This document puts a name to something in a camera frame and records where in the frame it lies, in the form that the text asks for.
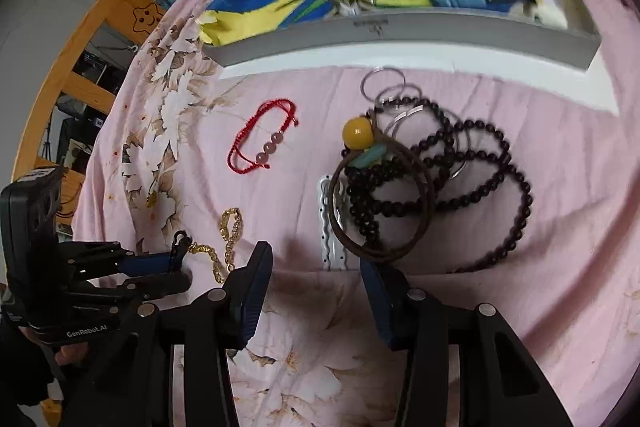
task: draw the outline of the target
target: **gold chain bracelet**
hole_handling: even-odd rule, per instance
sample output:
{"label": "gold chain bracelet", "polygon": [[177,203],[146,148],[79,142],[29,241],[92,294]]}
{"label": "gold chain bracelet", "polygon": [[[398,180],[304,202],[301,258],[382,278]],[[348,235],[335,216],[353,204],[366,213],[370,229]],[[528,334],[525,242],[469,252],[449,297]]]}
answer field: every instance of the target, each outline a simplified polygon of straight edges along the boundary
{"label": "gold chain bracelet", "polygon": [[[229,217],[233,215],[236,220],[231,229],[231,234],[229,234]],[[220,216],[220,235],[222,239],[226,242],[225,245],[225,262],[226,262],[226,270],[227,272],[232,272],[236,269],[236,265],[234,264],[234,247],[236,243],[240,240],[240,236],[242,235],[242,214],[240,214],[240,209],[238,207],[233,207],[225,210]],[[213,277],[215,277],[216,282],[218,284],[222,284],[225,282],[226,277],[222,275],[223,264],[220,262],[218,258],[218,254],[216,254],[216,250],[209,245],[200,245],[195,241],[191,243],[189,247],[189,253],[206,253],[211,258],[211,262],[213,263]]]}

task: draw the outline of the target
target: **yellow bead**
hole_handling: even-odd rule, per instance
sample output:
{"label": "yellow bead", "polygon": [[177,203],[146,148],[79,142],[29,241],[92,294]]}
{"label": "yellow bead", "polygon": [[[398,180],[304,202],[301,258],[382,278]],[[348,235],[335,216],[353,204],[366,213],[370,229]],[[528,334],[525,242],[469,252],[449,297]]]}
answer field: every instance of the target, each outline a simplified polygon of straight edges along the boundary
{"label": "yellow bead", "polygon": [[342,141],[352,151],[364,151],[373,145],[371,122],[364,116],[351,118],[342,128]]}

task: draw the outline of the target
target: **black equipment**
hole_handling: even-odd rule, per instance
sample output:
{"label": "black equipment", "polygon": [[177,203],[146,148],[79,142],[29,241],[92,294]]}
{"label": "black equipment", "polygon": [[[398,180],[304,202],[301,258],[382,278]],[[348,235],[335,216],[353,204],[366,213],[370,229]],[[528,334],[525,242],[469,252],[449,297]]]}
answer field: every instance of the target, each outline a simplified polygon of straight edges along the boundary
{"label": "black equipment", "polygon": [[[160,311],[145,302],[185,291],[180,271],[191,239],[174,237],[168,253],[136,256],[119,243],[58,243],[61,167],[36,169],[0,194],[0,225],[10,291],[2,319],[28,326],[47,346],[102,339],[61,427],[173,425],[173,354],[184,345],[187,427],[238,427],[227,349],[254,335],[273,267],[268,243],[222,288]],[[448,346],[458,344],[461,427],[571,427],[548,381],[490,304],[473,311],[443,305],[389,265],[360,261],[376,327],[393,350],[408,350],[396,427],[444,427]],[[125,273],[117,288],[88,279]]]}
{"label": "black equipment", "polygon": [[449,344],[460,355],[460,427],[571,427],[542,371],[507,322],[488,303],[445,306],[411,288],[391,265],[360,260],[379,336],[407,349],[396,427],[444,426]]}
{"label": "black equipment", "polygon": [[[0,225],[9,291],[2,314],[33,329],[48,346],[84,342],[116,330],[131,301],[159,299],[191,285],[180,271],[191,239],[178,232],[167,253],[136,256],[117,242],[58,243],[61,166],[35,169],[0,194]],[[124,273],[116,288],[89,279]]]}

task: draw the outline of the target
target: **gray tray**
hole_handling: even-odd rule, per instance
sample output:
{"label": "gray tray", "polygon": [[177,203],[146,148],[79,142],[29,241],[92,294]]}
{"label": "gray tray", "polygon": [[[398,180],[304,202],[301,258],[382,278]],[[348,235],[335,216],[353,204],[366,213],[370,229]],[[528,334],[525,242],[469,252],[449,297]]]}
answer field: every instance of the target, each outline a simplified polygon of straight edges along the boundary
{"label": "gray tray", "polygon": [[555,0],[568,29],[487,10],[454,8],[382,9],[353,17],[303,22],[232,42],[204,46],[222,66],[274,54],[370,41],[457,42],[534,55],[586,70],[600,35],[582,0]]}

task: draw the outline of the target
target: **wooden bed frame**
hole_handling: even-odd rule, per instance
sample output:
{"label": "wooden bed frame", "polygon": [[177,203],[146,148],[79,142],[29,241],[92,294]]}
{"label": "wooden bed frame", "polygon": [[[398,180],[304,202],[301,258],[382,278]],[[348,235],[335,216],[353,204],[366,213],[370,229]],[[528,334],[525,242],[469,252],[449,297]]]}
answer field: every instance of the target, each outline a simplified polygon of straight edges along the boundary
{"label": "wooden bed frame", "polygon": [[[158,20],[148,27],[148,31],[135,31],[135,11],[145,9],[154,4],[153,0],[97,0],[84,16],[76,31],[73,32],[58,58],[53,63],[36,97],[27,124],[22,132],[22,139],[15,156],[12,180],[18,179],[31,169],[54,165],[53,162],[38,155],[42,137],[47,128],[49,117],[61,92],[86,103],[90,107],[109,114],[115,95],[98,87],[83,76],[73,72],[73,67],[86,48],[89,40],[102,23],[136,44],[142,44],[149,33],[158,25]],[[164,10],[156,5],[162,15]],[[61,214],[72,216],[78,206],[80,188],[84,183],[84,175],[67,169],[62,180]],[[71,223],[71,217],[58,217],[57,222],[65,225]]]}

